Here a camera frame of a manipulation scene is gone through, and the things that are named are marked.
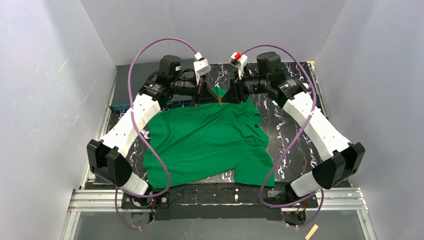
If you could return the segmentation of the green polo shirt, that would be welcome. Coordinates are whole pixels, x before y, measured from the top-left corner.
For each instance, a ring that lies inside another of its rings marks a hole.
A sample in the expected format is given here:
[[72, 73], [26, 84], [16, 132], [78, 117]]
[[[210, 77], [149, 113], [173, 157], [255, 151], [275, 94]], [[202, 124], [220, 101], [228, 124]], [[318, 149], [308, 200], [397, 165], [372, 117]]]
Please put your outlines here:
[[162, 189], [234, 170], [236, 183], [273, 186], [274, 180], [266, 179], [274, 162], [261, 120], [250, 100], [158, 113], [148, 122], [152, 150], [143, 159], [148, 183]]

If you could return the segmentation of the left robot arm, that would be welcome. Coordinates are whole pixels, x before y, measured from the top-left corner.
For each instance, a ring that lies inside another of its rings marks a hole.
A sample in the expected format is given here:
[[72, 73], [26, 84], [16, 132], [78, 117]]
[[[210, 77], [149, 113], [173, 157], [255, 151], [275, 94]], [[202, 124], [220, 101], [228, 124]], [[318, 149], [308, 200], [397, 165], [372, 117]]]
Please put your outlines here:
[[135, 97], [130, 97], [132, 103], [123, 117], [99, 140], [89, 141], [89, 168], [95, 176], [132, 196], [148, 197], [148, 183], [133, 172], [126, 157], [135, 139], [145, 138], [145, 126], [174, 95], [191, 96], [195, 103], [200, 101], [206, 90], [204, 76], [211, 66], [199, 52], [191, 60], [191, 68], [188, 63], [175, 55], [163, 56], [158, 70], [147, 75]]

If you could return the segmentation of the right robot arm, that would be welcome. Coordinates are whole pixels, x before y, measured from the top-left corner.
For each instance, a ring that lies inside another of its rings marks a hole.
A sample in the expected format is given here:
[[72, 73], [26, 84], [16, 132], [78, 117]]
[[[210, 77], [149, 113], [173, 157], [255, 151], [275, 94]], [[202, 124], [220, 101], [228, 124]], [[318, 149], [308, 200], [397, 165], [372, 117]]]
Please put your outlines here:
[[364, 146], [352, 143], [335, 129], [313, 103], [307, 84], [298, 76], [285, 76], [281, 58], [273, 51], [256, 57], [258, 71], [252, 75], [246, 68], [247, 59], [240, 52], [231, 55], [229, 63], [237, 68], [237, 73], [222, 101], [241, 103], [250, 94], [267, 94], [300, 126], [308, 122], [304, 132], [323, 160], [286, 186], [287, 195], [299, 199], [319, 189], [329, 190], [354, 175], [365, 154]]

